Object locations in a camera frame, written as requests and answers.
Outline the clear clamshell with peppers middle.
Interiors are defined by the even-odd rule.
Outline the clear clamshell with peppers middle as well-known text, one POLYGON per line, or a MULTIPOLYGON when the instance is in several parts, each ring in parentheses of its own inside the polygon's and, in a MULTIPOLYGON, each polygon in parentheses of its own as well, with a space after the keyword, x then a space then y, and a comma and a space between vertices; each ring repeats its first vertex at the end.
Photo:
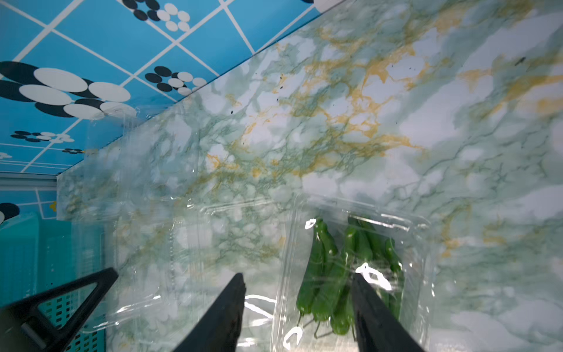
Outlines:
POLYGON ((151 340, 189 329, 234 274, 246 283, 243 335, 274 323, 284 211, 249 186, 199 197, 199 126, 182 109, 105 103, 87 135, 80 203, 71 208, 83 274, 112 267, 119 279, 85 331, 122 326, 151 340))

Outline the clear clamshell with peppers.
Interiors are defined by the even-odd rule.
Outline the clear clamshell with peppers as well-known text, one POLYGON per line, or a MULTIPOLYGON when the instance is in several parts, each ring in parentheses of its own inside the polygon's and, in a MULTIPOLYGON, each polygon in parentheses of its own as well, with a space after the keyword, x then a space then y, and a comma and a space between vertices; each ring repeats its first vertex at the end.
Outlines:
POLYGON ((298 195, 290 212, 271 349, 357 351, 355 276, 426 348, 436 250, 434 229, 420 216, 349 199, 298 195))
POLYGON ((71 208, 83 274, 112 267, 119 279, 85 331, 122 326, 151 340, 189 329, 234 274, 246 283, 243 335, 274 323, 284 211, 249 186, 199 197, 199 126, 182 109, 105 103, 87 135, 80 203, 71 208))

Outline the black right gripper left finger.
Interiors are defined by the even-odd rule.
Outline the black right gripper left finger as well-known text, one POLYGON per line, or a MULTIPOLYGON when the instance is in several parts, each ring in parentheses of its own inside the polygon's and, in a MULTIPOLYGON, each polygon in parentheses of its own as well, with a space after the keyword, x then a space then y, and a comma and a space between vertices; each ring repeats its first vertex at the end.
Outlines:
POLYGON ((243 274, 237 273, 174 351, 236 351, 245 295, 243 274))

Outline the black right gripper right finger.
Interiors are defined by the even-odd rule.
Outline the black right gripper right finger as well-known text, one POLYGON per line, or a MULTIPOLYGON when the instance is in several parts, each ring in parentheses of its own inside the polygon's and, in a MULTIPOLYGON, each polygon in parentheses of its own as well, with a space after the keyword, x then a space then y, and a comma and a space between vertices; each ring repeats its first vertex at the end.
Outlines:
POLYGON ((353 275, 350 291, 353 297, 356 339, 360 352, 424 351, 392 315, 362 275, 353 275))

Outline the teal plastic basket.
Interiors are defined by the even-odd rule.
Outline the teal plastic basket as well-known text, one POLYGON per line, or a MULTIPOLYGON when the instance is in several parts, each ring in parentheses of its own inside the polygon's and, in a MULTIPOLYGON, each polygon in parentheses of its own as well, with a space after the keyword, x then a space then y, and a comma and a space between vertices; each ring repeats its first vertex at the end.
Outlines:
MULTIPOLYGON (((1 307, 77 279, 71 224, 20 214, 1 224, 1 307)), ((80 331, 64 351, 105 351, 105 333, 80 331)))

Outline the aluminium frame post left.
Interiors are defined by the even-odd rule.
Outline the aluminium frame post left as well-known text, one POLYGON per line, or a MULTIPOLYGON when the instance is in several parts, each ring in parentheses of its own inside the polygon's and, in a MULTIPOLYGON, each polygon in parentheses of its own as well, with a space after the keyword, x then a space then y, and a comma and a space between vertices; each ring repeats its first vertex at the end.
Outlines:
POLYGON ((57 178, 54 175, 36 175, 22 173, 1 173, 2 191, 56 190, 57 178))

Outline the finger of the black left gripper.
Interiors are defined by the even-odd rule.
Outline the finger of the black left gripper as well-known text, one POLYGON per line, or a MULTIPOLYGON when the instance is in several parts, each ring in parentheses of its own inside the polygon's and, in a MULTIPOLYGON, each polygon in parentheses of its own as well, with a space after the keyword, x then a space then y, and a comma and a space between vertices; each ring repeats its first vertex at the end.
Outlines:
POLYGON ((2 307, 1 350, 65 350, 117 278, 107 268, 2 307))

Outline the clear clamshell with peppers back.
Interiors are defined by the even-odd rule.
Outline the clear clamshell with peppers back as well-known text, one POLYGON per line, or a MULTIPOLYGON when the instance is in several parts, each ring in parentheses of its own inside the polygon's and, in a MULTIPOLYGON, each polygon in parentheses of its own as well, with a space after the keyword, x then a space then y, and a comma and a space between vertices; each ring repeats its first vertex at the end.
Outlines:
POLYGON ((271 349, 357 351, 355 276, 426 348, 436 250, 434 229, 420 216, 349 199, 298 195, 290 212, 271 349))

